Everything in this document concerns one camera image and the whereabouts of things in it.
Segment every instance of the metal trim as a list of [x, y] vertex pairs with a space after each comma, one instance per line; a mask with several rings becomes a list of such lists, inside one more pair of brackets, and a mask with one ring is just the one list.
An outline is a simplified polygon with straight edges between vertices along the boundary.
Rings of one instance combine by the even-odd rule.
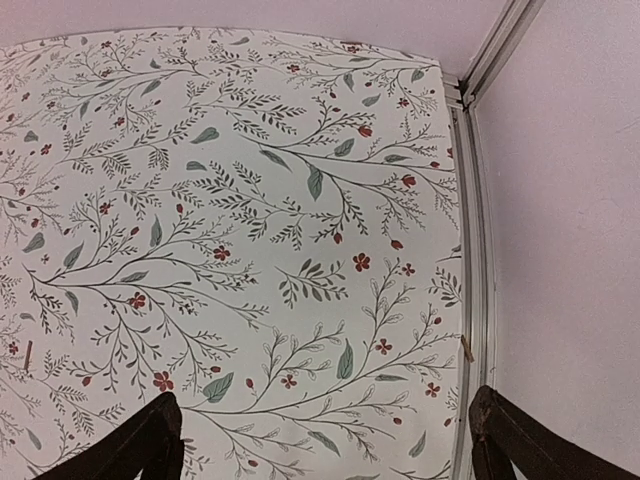
[[467, 411], [482, 385], [493, 385], [495, 369], [494, 269], [486, 182], [476, 139], [472, 111], [449, 106], [452, 142], [458, 174], [462, 278], [464, 290], [463, 334], [471, 343], [474, 363], [464, 361], [460, 373], [458, 424], [452, 462], [452, 479], [472, 475], [472, 441]]
[[544, 0], [510, 0], [464, 77], [443, 75], [451, 117], [461, 218], [463, 334], [476, 357], [460, 372], [451, 479], [473, 479], [468, 409], [482, 385], [495, 385], [496, 282], [489, 193], [480, 148], [476, 104], [509, 60]]
[[511, 0], [471, 64], [462, 85], [465, 106], [477, 102], [505, 66], [545, 0]]

